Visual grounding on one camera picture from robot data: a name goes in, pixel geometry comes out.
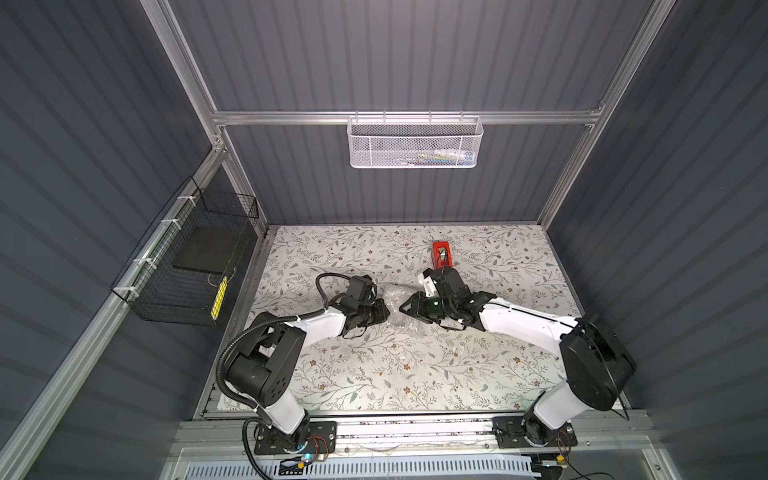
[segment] white wire basket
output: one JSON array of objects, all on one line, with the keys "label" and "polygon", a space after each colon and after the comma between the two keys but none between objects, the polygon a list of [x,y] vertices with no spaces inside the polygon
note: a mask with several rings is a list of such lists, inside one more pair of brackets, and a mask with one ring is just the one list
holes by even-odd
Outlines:
[{"label": "white wire basket", "polygon": [[350,117],[349,164],[354,168],[473,168],[477,165],[482,123],[479,117],[454,121],[392,119],[378,123]]}]

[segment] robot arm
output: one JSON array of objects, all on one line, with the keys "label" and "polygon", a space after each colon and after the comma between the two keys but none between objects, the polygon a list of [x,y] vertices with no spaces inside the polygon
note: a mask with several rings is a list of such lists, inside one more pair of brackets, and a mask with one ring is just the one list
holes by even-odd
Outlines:
[{"label": "robot arm", "polygon": [[389,316],[384,300],[376,299],[370,276],[342,277],[349,280],[349,287],[330,301],[317,283],[326,303],[320,310],[291,317],[259,314],[227,346],[217,364],[222,393],[238,402],[245,400],[286,450],[297,450],[309,431],[309,414],[288,390],[301,349],[357,327],[382,323]]},{"label": "robot arm", "polygon": [[571,418],[592,408],[610,410],[637,365],[597,316],[556,316],[524,308],[487,292],[471,293],[451,267],[419,275],[417,292],[400,311],[443,326],[450,317],[467,327],[504,333],[560,355],[567,378],[543,392],[524,415],[525,438],[546,445]]}]

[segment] aluminum frame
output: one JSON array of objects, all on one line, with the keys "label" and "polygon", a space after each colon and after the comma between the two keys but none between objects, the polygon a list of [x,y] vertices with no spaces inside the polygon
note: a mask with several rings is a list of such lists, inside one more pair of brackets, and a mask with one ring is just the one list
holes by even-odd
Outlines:
[{"label": "aluminum frame", "polygon": [[[579,445],[574,451],[640,449],[657,480],[679,480],[664,456],[660,437],[644,410],[629,410],[628,422],[613,412],[588,410],[572,420]],[[500,452],[492,434],[492,418],[522,412],[453,412],[431,414],[325,415],[312,421],[339,423],[332,457],[461,455]],[[182,422],[171,446],[161,478],[184,478],[191,462],[243,460],[239,420]],[[510,454],[556,452],[556,448],[504,449]]]},{"label": "aluminum frame", "polygon": [[[173,220],[197,187],[208,185],[226,156],[223,148],[211,149],[195,172],[194,181],[187,182],[163,220]],[[141,248],[138,259],[147,258],[163,237],[165,230],[175,228],[171,223],[161,221],[158,224],[157,229]],[[140,262],[131,263],[118,285],[128,285],[140,268]],[[11,438],[5,443],[0,452],[2,480],[21,480],[27,475],[129,311],[130,308],[119,296],[114,293],[109,294]]]},{"label": "aluminum frame", "polygon": [[480,117],[486,125],[594,125],[599,110],[585,111],[215,111],[216,125],[346,125],[357,123],[462,123]]},{"label": "aluminum frame", "polygon": [[[166,55],[179,77],[184,91],[197,113],[200,123],[203,125],[208,140],[213,146],[221,146],[230,153],[230,158],[223,163],[224,171],[232,182],[235,192],[238,194],[256,197],[253,186],[248,180],[240,157],[237,155],[229,134],[225,129],[214,122],[216,104],[208,87],[205,85],[203,74],[197,66],[192,55],[187,39],[181,30],[176,15],[170,7],[168,0],[141,0],[141,6],[147,14],[152,28],[160,39]],[[265,234],[268,226],[267,218],[257,197],[259,220],[257,229],[260,234]]]},{"label": "aluminum frame", "polygon": [[654,3],[648,9],[648,13],[643,19],[643,23],[637,30],[637,34],[632,39],[632,43],[627,50],[627,54],[621,61],[616,75],[608,85],[605,96],[601,101],[601,115],[594,126],[587,127],[587,130],[581,135],[581,139],[576,144],[576,148],[571,153],[571,158],[563,170],[562,175],[555,184],[544,209],[539,215],[538,222],[548,230],[554,216],[557,215],[560,206],[568,195],[576,177],[581,172],[581,168],[587,162],[589,155],[594,150],[600,136],[603,134],[609,120],[616,111],[616,107],[627,91],[634,74],[637,73],[640,64],[645,58],[650,46],[654,43],[656,36],[661,30],[664,21],[667,20],[676,0],[654,0]]}]

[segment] yellow label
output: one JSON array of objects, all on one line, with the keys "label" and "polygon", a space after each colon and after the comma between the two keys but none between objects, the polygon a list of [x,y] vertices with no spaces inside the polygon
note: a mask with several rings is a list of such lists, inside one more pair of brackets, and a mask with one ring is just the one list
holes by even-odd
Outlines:
[{"label": "yellow label", "polygon": [[210,315],[216,320],[219,318],[219,310],[221,310],[221,303],[224,301],[224,293],[227,291],[227,281],[228,279],[224,277],[221,280],[221,283],[219,283],[219,293],[216,294],[216,301],[214,302],[214,307],[210,311]]}]

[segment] red box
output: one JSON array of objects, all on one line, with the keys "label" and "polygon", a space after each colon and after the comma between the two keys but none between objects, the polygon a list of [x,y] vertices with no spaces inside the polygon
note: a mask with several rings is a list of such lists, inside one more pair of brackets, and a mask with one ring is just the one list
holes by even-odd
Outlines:
[{"label": "red box", "polygon": [[432,244],[432,264],[435,266],[435,270],[444,266],[453,267],[451,247],[449,247],[448,242],[434,242]]}]

